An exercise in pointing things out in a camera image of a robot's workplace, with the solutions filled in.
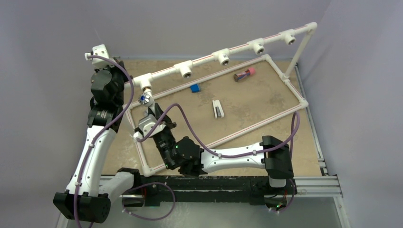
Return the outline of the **white plastic water faucet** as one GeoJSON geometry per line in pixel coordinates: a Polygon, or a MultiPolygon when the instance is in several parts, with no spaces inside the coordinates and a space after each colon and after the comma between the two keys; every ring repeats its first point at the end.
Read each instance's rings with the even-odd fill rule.
{"type": "Polygon", "coordinates": [[[144,105],[148,108],[153,109],[155,105],[154,97],[152,94],[152,90],[149,87],[146,87],[143,93],[139,96],[138,102],[141,105],[144,105]]]}

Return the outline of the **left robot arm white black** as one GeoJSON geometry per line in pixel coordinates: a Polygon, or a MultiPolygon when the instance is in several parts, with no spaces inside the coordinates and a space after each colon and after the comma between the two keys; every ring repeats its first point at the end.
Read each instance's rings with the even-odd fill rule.
{"type": "Polygon", "coordinates": [[[91,77],[90,112],[86,140],[74,174],[64,192],[57,192],[53,204],[67,219],[81,227],[82,222],[103,223],[111,204],[125,190],[137,194],[142,187],[140,179],[128,169],[118,171],[111,184],[99,187],[106,155],[115,139],[125,112],[125,83],[134,97],[134,84],[123,61],[92,56],[95,73],[91,77]]]}

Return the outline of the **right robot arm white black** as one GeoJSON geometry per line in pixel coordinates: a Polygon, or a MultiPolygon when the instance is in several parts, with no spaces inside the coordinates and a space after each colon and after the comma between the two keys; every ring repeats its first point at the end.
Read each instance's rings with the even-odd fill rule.
{"type": "Polygon", "coordinates": [[[294,112],[290,136],[281,141],[273,136],[263,136],[261,142],[252,145],[213,150],[201,142],[185,114],[182,114],[194,140],[188,136],[177,141],[171,131],[176,126],[167,113],[179,104],[170,105],[164,112],[149,114],[141,119],[134,131],[134,140],[141,143],[152,138],[169,170],[178,169],[185,176],[198,177],[215,171],[232,168],[259,168],[268,173],[267,188],[272,193],[283,190],[289,179],[294,178],[292,167],[293,139],[300,125],[300,115],[294,112]]]}

